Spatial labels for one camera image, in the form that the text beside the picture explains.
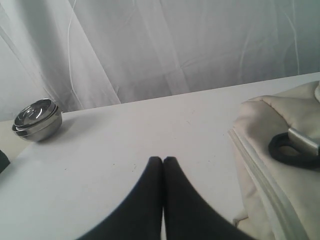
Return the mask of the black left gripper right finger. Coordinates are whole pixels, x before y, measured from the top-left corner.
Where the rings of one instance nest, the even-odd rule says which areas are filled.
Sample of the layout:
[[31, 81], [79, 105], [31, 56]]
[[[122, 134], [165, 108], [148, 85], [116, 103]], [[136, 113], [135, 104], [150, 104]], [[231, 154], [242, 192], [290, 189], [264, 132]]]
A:
[[251, 240], [198, 194], [177, 159], [163, 161], [164, 220], [168, 240]]

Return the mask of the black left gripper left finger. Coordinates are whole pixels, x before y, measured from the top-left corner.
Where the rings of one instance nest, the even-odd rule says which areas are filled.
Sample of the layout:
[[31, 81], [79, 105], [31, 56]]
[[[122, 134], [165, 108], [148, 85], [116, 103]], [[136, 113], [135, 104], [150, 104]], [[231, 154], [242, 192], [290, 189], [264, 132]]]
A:
[[163, 162], [153, 156], [122, 203], [80, 239], [160, 240], [163, 199]]

